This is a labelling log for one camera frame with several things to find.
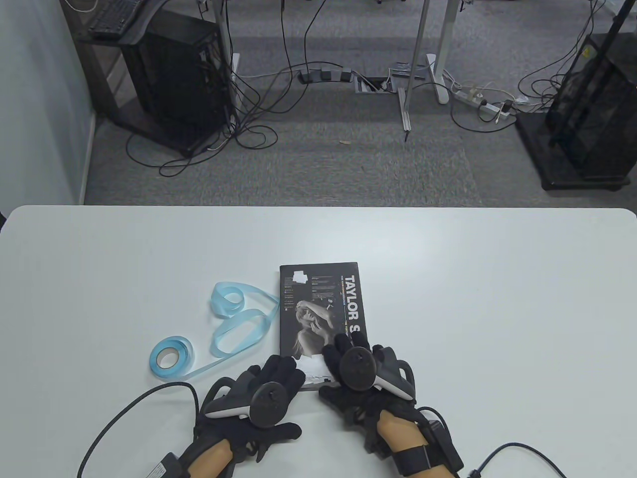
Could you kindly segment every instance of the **keyboard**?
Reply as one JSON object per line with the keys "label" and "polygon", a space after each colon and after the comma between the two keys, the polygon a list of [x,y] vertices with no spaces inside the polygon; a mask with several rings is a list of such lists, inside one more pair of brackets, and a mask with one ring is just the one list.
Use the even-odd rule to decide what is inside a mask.
{"label": "keyboard", "polygon": [[93,38],[119,40],[132,25],[145,0],[107,0],[92,19],[88,32]]}

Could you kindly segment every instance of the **book cover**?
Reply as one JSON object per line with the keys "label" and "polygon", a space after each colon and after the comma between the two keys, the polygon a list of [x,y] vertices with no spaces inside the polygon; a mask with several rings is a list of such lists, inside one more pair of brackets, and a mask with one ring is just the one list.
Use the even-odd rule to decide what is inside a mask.
{"label": "book cover", "polygon": [[280,354],[305,372],[304,388],[333,381],[321,350],[338,333],[367,335],[355,262],[281,266]]}

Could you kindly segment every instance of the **blue ribbon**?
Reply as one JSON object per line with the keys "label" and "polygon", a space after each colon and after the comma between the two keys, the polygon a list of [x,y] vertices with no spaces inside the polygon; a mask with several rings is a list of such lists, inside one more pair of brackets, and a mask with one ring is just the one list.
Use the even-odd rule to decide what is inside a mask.
{"label": "blue ribbon", "polygon": [[[228,296],[232,294],[238,296],[239,300],[237,302],[233,302],[228,298]],[[243,310],[245,307],[246,294],[258,294],[266,297],[274,302],[275,306],[268,314],[258,308]],[[266,333],[268,333],[270,324],[278,312],[279,299],[272,294],[268,294],[267,292],[248,284],[241,284],[239,282],[218,282],[212,291],[212,296],[210,297],[210,307],[217,317],[224,320],[224,322],[212,335],[212,343],[210,344],[210,353],[215,357],[218,357],[218,360],[204,365],[197,370],[188,372],[194,361],[192,344],[187,338],[175,335],[165,338],[159,342],[150,353],[148,363],[151,371],[156,377],[165,381],[188,380],[195,375],[199,375],[200,373],[211,369],[215,365],[228,360],[230,357],[249,349],[251,346],[258,344],[259,341],[265,337]],[[220,342],[227,334],[245,322],[253,319],[260,319],[258,320],[257,326],[235,348],[229,352],[221,350]],[[164,352],[166,349],[176,350],[178,359],[173,366],[162,368],[157,363],[157,360],[159,358],[159,354]]]}

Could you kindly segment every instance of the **white wall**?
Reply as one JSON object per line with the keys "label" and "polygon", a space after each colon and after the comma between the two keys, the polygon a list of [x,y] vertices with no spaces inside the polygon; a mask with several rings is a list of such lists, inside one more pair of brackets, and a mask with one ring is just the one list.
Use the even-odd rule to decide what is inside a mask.
{"label": "white wall", "polygon": [[0,0],[0,211],[5,216],[24,204],[83,201],[93,121],[58,0]]}

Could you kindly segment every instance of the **vr controller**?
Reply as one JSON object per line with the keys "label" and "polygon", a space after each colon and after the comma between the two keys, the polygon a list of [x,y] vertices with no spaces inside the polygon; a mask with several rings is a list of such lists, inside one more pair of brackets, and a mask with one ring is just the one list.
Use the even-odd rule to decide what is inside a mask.
{"label": "vr controller", "polygon": [[255,390],[249,385],[255,376],[249,370],[232,380],[224,377],[208,392],[215,396],[222,387],[230,387],[228,393],[206,405],[203,413],[208,418],[247,417],[260,427],[269,428],[279,423],[287,413],[290,403],[285,388],[278,382],[267,382]]}
{"label": "vr controller", "polygon": [[373,352],[364,347],[353,347],[341,358],[339,372],[345,385],[352,390],[363,392],[376,387],[404,400],[416,398],[412,368],[404,360],[396,359],[391,347]]}

